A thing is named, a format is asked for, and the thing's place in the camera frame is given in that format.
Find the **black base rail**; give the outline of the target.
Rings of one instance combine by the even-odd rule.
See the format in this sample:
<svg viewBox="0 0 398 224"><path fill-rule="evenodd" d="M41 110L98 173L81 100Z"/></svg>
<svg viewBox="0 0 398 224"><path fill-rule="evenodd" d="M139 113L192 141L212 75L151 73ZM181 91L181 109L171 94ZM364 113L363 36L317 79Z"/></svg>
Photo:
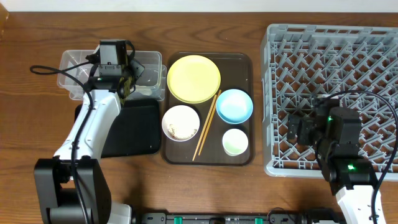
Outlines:
<svg viewBox="0 0 398 224"><path fill-rule="evenodd" d="M330 208L290 212L275 207L267 213L164 213L134 214L132 224L344 224L345 219Z"/></svg>

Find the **dark brown serving tray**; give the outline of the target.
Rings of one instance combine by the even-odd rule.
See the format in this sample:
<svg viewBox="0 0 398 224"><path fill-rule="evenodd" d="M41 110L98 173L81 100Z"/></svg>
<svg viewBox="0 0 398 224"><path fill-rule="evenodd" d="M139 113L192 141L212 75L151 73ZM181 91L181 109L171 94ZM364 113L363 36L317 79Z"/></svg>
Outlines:
<svg viewBox="0 0 398 224"><path fill-rule="evenodd" d="M204 53L201 56L212 60L221 73L220 88L222 91L239 89L253 97L252 90L252 62L245 54L238 53ZM225 123L217 114L214 114L210 129L205 139L200 155L194 156L195 149L203 129L204 122L210 110L209 99L204 103L188 104L199 115L200 128L198 133L188 141L177 142L165 137L162 142L162 157L169 164L198 165L198 166L245 166L255 155L254 150L254 115L237 125ZM249 140L248 148L238 156L229 156L222 145L222 137L229 129L242 130Z"/></svg>

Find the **grey dishwasher rack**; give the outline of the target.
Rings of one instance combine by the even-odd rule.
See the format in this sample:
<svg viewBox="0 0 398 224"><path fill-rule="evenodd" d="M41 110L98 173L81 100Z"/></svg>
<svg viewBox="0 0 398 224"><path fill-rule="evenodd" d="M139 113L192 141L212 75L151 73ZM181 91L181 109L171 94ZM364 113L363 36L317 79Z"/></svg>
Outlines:
<svg viewBox="0 0 398 224"><path fill-rule="evenodd" d="M359 155L397 180L397 29L271 24L261 42L264 171L320 178L314 148L288 140L288 115L315 117L331 106L360 114Z"/></svg>

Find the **wooden chopstick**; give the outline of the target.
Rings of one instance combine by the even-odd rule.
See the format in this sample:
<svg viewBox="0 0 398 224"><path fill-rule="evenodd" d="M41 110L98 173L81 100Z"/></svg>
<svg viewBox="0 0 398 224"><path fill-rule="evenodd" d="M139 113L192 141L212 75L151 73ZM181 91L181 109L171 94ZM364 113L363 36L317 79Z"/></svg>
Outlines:
<svg viewBox="0 0 398 224"><path fill-rule="evenodd" d="M201 131L201 134L200 134L200 137L199 137L197 146L196 146L196 148L195 148L195 152L194 152L192 161L194 161L195 158L196 158L196 156L197 156L198 150L199 150L199 148L200 148L201 141L202 141L203 136L204 136L204 133L205 133L206 126L207 126L207 124L208 124L208 122L209 122L211 112L212 112L213 107L214 107L214 104L215 104L215 102L216 102L216 97L217 97L217 95L215 95L215 96L213 97L213 101L211 102L211 106L210 106L210 109L209 109L208 114L207 114L207 116L206 116L206 120L205 120L205 123L204 123L204 125L203 125L203 129L202 129L202 131Z"/></svg>
<svg viewBox="0 0 398 224"><path fill-rule="evenodd" d="M219 90L218 93L216 94L216 95L217 95L216 101L217 101L217 99L218 99L218 97L219 97L220 94L221 94L221 90ZM201 152L202 152L202 149L203 149L203 146L204 146L206 137L207 137L208 132L209 132L209 130L210 130L210 126L211 126L211 122L212 122L213 117L214 117L215 110L216 110L216 102L215 102L214 107L213 107L213 110L212 110L212 112L211 112L209 122L208 122L208 124L207 124L207 126L206 126L205 133L204 133L203 139L202 139L202 141L201 141L200 148L199 148L199 150L198 150L197 156L200 156L200 155L201 155Z"/></svg>

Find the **light blue bowl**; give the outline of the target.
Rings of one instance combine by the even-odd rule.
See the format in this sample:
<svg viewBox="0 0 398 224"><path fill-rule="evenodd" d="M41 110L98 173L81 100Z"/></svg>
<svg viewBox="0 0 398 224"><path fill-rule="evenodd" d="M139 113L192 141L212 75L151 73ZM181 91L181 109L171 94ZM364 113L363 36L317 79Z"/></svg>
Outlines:
<svg viewBox="0 0 398 224"><path fill-rule="evenodd" d="M251 97L242 90L229 89L221 93L216 101L218 116L228 124L247 121L254 111Z"/></svg>

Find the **yellow plate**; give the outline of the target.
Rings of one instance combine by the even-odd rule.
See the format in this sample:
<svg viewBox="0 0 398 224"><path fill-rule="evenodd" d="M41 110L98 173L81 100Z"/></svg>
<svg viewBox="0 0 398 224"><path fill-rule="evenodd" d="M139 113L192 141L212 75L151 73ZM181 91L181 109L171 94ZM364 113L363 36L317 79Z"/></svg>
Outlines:
<svg viewBox="0 0 398 224"><path fill-rule="evenodd" d="M169 91L184 103L203 103L216 94L220 85L219 68L201 55L187 55L176 60L167 75Z"/></svg>

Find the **right wooden chopstick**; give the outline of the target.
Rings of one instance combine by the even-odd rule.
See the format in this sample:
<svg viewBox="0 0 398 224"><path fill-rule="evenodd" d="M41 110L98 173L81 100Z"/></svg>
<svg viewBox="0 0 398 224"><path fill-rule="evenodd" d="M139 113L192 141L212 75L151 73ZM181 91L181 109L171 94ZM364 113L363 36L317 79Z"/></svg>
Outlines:
<svg viewBox="0 0 398 224"><path fill-rule="evenodd" d="M217 95L216 101L217 101L217 99L218 99L218 97L219 97L220 94L221 94L221 90L219 90L218 93L216 94L216 95ZM215 110L216 110L216 102L215 102L214 107L213 107L213 110L212 110L212 112L211 112L209 122L208 122L208 124L207 124L207 126L206 126L205 133L204 133L203 139L202 139L202 141L201 141L200 148L199 148L199 150L198 150L197 156L200 156L200 155L201 155L201 152L202 152L202 149L203 149L203 146L204 146L206 137L207 137L208 132L209 132L209 130L210 130L210 126L211 126L211 122L212 122L213 117L214 117Z"/></svg>

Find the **left wooden chopstick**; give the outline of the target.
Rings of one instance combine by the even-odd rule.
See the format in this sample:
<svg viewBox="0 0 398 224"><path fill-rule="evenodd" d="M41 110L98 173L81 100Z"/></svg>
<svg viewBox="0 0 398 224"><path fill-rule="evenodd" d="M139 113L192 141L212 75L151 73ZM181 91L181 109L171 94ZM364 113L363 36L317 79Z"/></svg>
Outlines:
<svg viewBox="0 0 398 224"><path fill-rule="evenodd" d="M215 96L213 97L213 101L211 102L211 106L210 106L210 109L209 109L208 114L207 114L207 116L206 116L206 120L205 120L205 123L204 123L204 125L203 125L203 129L202 129L202 131L201 131L201 134L200 134L200 137L199 137L197 146L196 146L196 148L195 148L195 152L194 152L192 161L194 161L195 158L196 158L196 156L197 156L198 150L199 150L199 148L200 148L201 141L202 141L203 136L204 136L204 133L205 133L206 126L207 126L207 124L208 124L208 122L209 122L211 112L212 112L213 107L214 107L214 104L215 104L215 102L216 102L216 97L217 97L217 95L215 95Z"/></svg>

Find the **black waste tray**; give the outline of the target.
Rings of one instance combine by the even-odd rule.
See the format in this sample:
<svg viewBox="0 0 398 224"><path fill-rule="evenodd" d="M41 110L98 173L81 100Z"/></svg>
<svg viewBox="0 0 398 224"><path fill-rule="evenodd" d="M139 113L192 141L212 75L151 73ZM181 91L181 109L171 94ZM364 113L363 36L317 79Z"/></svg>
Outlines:
<svg viewBox="0 0 398 224"><path fill-rule="evenodd" d="M127 101L114 98L82 104L74 124L69 159L101 159L153 154L160 149L160 109L153 99Z"/></svg>

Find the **small white green cup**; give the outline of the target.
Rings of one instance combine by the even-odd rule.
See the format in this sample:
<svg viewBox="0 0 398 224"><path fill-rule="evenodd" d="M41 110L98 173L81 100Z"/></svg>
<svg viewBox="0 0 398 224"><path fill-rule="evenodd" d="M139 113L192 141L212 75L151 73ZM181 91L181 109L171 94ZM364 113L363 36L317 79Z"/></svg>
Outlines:
<svg viewBox="0 0 398 224"><path fill-rule="evenodd" d="M238 156L246 151L249 141L242 130L229 129L222 137L222 145L227 155Z"/></svg>

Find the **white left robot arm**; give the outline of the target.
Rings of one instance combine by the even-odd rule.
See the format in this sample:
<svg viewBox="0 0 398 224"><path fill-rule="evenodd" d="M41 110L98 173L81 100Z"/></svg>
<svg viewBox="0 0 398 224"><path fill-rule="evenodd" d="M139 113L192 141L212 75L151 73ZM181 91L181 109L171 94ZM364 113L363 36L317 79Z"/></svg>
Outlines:
<svg viewBox="0 0 398 224"><path fill-rule="evenodd" d="M39 159L34 179L44 223L132 223L132 207L113 202L100 167L109 130L144 67L127 51L129 40L102 40L86 57L92 66L82 83L69 73L33 65L37 75L62 74L83 89L83 103L62 146L51 159Z"/></svg>

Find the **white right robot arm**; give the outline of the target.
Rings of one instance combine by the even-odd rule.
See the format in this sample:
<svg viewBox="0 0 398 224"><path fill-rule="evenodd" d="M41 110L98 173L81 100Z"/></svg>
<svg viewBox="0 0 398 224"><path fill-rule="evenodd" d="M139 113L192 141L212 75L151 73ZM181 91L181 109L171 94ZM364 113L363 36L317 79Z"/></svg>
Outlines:
<svg viewBox="0 0 398 224"><path fill-rule="evenodd" d="M385 223L373 165L359 155L361 120L357 111L334 107L314 118L288 116L287 139L315 150L346 223Z"/></svg>

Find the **white bowl with rice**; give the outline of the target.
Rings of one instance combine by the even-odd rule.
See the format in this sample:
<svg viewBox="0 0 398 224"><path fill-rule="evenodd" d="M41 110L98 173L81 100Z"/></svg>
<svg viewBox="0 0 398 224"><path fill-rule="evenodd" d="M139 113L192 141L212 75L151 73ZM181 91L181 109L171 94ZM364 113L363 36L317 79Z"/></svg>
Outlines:
<svg viewBox="0 0 398 224"><path fill-rule="evenodd" d="M168 109L162 118L162 130L171 140L188 141L196 135L200 127L198 113L191 107L177 105Z"/></svg>

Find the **clear plastic bin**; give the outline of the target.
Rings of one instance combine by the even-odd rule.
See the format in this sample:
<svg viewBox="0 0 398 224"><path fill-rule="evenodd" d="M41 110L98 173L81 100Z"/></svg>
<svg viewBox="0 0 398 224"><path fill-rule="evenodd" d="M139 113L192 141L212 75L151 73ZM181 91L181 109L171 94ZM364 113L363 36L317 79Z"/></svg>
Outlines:
<svg viewBox="0 0 398 224"><path fill-rule="evenodd" d="M93 54L94 50L66 50L62 54L60 69L64 70L72 66L86 62L86 56ZM165 87L167 79L167 67L162 65L162 55L157 51L136 51L135 59L144 67L144 72L137 80L136 87L148 86L149 88L158 88L156 95L144 96L131 93L128 100L138 100L152 98L157 101L163 101L165 98ZM57 85L69 91L69 97L72 100L81 101L83 99L83 89L70 78L59 74Z"/></svg>

